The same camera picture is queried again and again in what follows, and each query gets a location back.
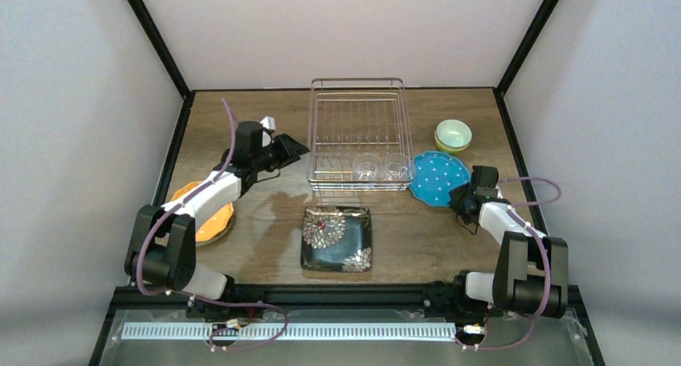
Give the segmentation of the blue polka dot plate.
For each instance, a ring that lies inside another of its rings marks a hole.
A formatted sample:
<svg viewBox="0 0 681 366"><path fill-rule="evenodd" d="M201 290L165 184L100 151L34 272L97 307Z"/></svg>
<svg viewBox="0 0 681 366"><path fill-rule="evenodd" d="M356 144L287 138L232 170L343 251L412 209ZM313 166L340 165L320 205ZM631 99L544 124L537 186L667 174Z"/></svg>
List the blue polka dot plate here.
<svg viewBox="0 0 681 366"><path fill-rule="evenodd" d="M448 208L450 191L465 185L471 174L463 162L441 151L426 151L414 157L413 196L432 207Z"/></svg>

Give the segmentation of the yellow green bowl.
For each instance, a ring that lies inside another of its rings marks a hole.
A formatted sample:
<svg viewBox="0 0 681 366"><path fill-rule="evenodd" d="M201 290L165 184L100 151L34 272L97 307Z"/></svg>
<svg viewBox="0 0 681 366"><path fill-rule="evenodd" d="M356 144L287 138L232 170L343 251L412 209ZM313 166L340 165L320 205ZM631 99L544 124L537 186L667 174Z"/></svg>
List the yellow green bowl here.
<svg viewBox="0 0 681 366"><path fill-rule="evenodd" d="M436 145L436 147L437 147L437 149L438 149L439 151L442 151L442 152L444 152L444 153L449 153L449 154L452 154L452 155L464 151L464 150L467 149L467 148L469 147L469 145L470 145L470 142L468 142L467 144L465 144L465 145L463 145L463 146L458 146L458 147L455 147L455 146L452 146L452 145L448 145L448 144L444 143L444 142L439 138L439 136L438 136L437 133L434 134L434 142L435 142L435 145Z"/></svg>

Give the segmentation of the pale green glass bowl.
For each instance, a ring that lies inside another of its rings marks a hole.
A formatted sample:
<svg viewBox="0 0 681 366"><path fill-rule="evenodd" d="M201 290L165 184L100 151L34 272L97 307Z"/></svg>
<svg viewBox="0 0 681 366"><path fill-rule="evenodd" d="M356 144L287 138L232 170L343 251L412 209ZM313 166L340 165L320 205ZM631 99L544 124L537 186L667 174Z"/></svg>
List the pale green glass bowl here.
<svg viewBox="0 0 681 366"><path fill-rule="evenodd" d="M437 125L435 133L444 143L455 147L463 146L472 141L471 129L461 120L443 120Z"/></svg>

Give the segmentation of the metal wire dish rack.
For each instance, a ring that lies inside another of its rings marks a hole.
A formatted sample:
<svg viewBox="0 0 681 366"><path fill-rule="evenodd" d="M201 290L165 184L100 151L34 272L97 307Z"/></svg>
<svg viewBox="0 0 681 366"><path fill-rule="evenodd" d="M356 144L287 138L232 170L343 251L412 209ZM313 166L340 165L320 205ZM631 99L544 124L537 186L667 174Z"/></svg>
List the metal wire dish rack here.
<svg viewBox="0 0 681 366"><path fill-rule="evenodd" d="M353 160L392 153L414 167L406 85L398 77L315 78L308 116L307 179L316 192L402 191L411 181L354 181Z"/></svg>

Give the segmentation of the small clear plastic cup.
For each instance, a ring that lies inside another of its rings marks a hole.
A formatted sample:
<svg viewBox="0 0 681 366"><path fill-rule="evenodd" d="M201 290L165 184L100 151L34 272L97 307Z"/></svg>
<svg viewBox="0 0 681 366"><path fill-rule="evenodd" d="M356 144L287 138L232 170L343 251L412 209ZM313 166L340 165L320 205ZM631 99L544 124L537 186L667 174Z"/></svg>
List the small clear plastic cup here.
<svg viewBox="0 0 681 366"><path fill-rule="evenodd" d="M352 163L354 181L379 181L383 173L382 159L371 152L357 155Z"/></svg>

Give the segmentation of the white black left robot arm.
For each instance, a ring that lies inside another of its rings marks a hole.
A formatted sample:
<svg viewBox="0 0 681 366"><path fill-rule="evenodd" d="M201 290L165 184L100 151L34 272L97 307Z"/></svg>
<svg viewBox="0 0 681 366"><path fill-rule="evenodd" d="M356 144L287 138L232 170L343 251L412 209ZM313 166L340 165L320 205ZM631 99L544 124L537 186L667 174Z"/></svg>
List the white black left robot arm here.
<svg viewBox="0 0 681 366"><path fill-rule="evenodd" d="M229 276L198 264L199 229L225 205L258 182L300 160L309 148L286 133L274 134L263 121L231 129L230 147L198 186L163 205L141 207L133 225L124 271L143 295L172 291L204 299L222 298Z"/></svg>

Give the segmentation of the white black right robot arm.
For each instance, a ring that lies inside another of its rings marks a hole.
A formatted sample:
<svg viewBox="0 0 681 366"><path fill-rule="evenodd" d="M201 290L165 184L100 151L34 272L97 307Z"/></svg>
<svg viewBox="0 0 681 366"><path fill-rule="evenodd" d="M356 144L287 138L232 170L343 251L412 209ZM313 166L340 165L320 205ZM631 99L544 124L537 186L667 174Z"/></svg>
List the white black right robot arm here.
<svg viewBox="0 0 681 366"><path fill-rule="evenodd" d="M450 191L457 222L486 230L500 244L492 273L459 274L468 299L503 311L559 319L568 305L569 250L524 220L498 187L498 170L475 165L468 183Z"/></svg>

